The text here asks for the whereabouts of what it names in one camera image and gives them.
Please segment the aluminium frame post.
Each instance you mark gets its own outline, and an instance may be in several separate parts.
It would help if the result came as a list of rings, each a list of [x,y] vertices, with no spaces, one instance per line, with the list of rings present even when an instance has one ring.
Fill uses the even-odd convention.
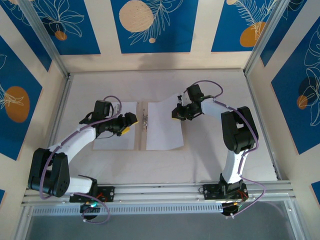
[[[274,32],[279,20],[281,19],[290,0],[277,0],[274,9],[272,10],[263,30],[254,46],[246,65],[243,68],[244,76],[247,78],[250,71],[253,69],[256,61],[259,59],[262,50],[265,48],[268,40]]]
[[[64,65],[56,46],[54,45],[32,3],[29,0],[17,0],[17,3],[52,61],[56,64],[62,75],[68,79],[70,73]]]

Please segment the grey translucent panel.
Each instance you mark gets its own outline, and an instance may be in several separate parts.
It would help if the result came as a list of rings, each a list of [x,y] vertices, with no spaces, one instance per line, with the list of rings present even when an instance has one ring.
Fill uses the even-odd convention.
[[[18,240],[311,240],[283,202],[258,202],[234,219],[219,213],[113,215],[106,224],[78,216],[33,216]]]

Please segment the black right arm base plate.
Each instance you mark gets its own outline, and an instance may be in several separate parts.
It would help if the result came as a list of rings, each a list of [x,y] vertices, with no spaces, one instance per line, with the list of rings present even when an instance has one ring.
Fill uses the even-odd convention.
[[[203,195],[205,200],[243,200],[249,196],[247,186],[243,182],[234,184],[204,184]]]

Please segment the black controller board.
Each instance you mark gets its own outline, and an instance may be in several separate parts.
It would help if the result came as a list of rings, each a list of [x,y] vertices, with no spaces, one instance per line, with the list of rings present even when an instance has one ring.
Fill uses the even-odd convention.
[[[226,218],[232,217],[239,212],[240,205],[241,204],[239,202],[223,203],[222,204],[222,214]]]
[[[97,202],[86,202],[80,206],[80,215],[85,221],[91,221],[95,219],[100,213],[101,208]]]

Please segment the aluminium crossbar rail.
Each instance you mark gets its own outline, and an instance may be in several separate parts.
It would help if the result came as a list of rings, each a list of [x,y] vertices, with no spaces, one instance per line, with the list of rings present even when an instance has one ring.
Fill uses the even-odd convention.
[[[205,201],[205,182],[197,183],[153,183],[153,184],[113,184],[113,193],[104,195],[108,204],[167,204],[167,203],[193,203]],[[266,191],[261,201],[278,201],[295,198],[293,187],[288,180],[263,181]],[[46,200],[40,198],[35,190],[27,189],[22,198],[21,205],[26,207],[69,205],[70,196],[60,198],[51,197]]]

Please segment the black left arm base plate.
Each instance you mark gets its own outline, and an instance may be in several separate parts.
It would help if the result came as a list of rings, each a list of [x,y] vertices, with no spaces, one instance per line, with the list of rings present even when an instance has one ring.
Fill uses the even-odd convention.
[[[114,186],[97,186],[94,187],[90,192],[86,195],[89,195],[91,198],[74,194],[69,197],[70,203],[86,203],[89,201],[93,201],[92,197],[97,198],[101,202],[113,202],[115,196],[115,187]]]

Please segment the white paper sheet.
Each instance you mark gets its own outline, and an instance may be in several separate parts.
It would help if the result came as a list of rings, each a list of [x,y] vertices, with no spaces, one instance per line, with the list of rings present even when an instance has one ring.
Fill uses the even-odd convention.
[[[184,146],[181,121],[172,118],[172,110],[177,104],[177,95],[148,103],[147,151],[169,151]]]
[[[123,102],[120,114],[137,113],[137,102]],[[130,126],[130,131],[122,136],[112,135],[105,131],[93,141],[94,151],[134,150],[136,126]]]

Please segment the blue floral wall panel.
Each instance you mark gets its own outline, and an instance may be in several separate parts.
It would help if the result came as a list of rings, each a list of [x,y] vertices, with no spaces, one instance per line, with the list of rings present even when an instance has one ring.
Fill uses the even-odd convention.
[[[52,59],[32,29],[30,23],[19,7],[17,0],[0,0],[0,6],[4,9],[10,20],[48,72]]]
[[[225,0],[211,51],[252,51],[278,0]]]
[[[0,36],[0,154],[19,157],[41,84]]]
[[[271,82],[299,154],[320,144],[320,18]]]
[[[101,53],[84,0],[31,3],[60,55]]]
[[[110,0],[122,54],[188,53],[199,0]]]
[[[273,33],[260,54],[260,59],[264,67],[267,66],[306,1],[307,0],[290,0],[288,2],[288,5],[274,28]]]

